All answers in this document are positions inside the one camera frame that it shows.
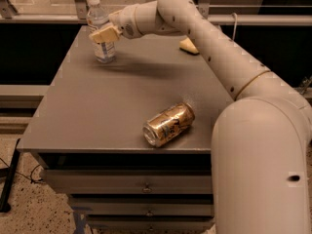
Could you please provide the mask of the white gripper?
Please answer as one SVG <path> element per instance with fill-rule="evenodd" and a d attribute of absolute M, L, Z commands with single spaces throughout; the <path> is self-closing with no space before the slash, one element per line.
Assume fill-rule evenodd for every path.
<path fill-rule="evenodd" d="M 111 13 L 108 16 L 110 22 L 91 33 L 89 38 L 98 44 L 116 42 L 121 34 L 128 39 L 140 38 L 142 34 L 136 22 L 137 7 L 138 4 L 134 4 Z"/>

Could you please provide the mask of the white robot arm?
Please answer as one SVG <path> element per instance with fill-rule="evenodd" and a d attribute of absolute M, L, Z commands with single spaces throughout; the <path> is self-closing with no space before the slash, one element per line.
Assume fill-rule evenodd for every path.
<path fill-rule="evenodd" d="M 212 134 L 217 234 L 311 234 L 306 153 L 312 107 L 205 19 L 192 0 L 127 6 L 92 33 L 97 43 L 181 32 L 232 97 Z"/>

